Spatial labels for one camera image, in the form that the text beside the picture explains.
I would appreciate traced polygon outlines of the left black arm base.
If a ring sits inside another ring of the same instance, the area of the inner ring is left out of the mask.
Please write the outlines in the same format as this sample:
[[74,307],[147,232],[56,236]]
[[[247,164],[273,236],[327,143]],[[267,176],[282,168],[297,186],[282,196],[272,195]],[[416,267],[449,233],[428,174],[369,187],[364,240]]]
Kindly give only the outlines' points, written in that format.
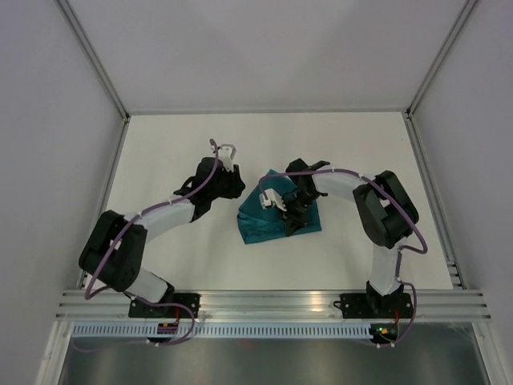
[[198,293],[173,293],[163,297],[156,305],[148,305],[140,299],[131,300],[128,317],[192,319],[198,316],[199,309]]

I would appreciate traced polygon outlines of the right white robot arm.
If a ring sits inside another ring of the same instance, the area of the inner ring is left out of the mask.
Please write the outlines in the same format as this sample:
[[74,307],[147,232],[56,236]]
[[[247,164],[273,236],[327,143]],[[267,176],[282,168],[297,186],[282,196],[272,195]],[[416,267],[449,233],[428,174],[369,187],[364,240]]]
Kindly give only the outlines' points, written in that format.
[[399,272],[405,240],[414,233],[418,210],[398,177],[385,170],[374,178],[334,168],[327,161],[308,165],[291,162],[286,176],[295,184],[290,196],[278,201],[278,212],[290,237],[305,228],[309,209],[319,197],[336,196],[352,201],[366,236],[373,244],[372,270],[364,294],[343,294],[334,303],[344,318],[410,318],[411,296]]

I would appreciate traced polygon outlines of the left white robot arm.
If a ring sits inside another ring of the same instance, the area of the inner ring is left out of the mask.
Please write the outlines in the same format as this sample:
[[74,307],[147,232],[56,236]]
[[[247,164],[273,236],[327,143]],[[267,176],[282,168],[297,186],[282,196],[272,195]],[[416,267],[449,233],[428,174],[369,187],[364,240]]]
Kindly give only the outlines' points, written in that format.
[[159,318],[175,308],[174,287],[142,267],[146,245],[166,232],[199,220],[218,198],[236,199],[245,189],[239,165],[230,155],[205,157],[168,201],[139,213],[102,213],[79,256],[79,267],[91,275],[84,297],[106,289],[147,303]]

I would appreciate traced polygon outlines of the teal cloth napkin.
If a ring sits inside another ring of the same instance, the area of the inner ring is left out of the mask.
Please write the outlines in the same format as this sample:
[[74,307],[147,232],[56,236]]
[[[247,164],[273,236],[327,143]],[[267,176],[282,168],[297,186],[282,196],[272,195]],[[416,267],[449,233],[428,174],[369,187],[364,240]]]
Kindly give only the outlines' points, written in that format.
[[[280,174],[271,169],[260,179],[258,185],[239,207],[237,214],[238,229],[245,244],[256,244],[286,237],[285,221],[281,219],[281,211],[276,207],[263,209],[259,196],[268,188],[273,188],[283,196],[285,193],[294,190],[298,184],[313,182],[312,176],[306,174],[310,170],[310,167],[301,171],[288,169],[284,174]],[[293,236],[321,231],[317,202],[309,209],[308,223],[306,227],[294,233]]]

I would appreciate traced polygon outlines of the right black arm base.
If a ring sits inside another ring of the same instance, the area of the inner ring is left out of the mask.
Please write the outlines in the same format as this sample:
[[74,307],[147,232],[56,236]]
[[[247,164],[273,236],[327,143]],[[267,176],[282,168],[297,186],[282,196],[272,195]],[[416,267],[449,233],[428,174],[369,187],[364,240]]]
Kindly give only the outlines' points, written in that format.
[[414,312],[408,293],[383,298],[372,298],[365,293],[341,294],[338,301],[344,319],[408,319]]

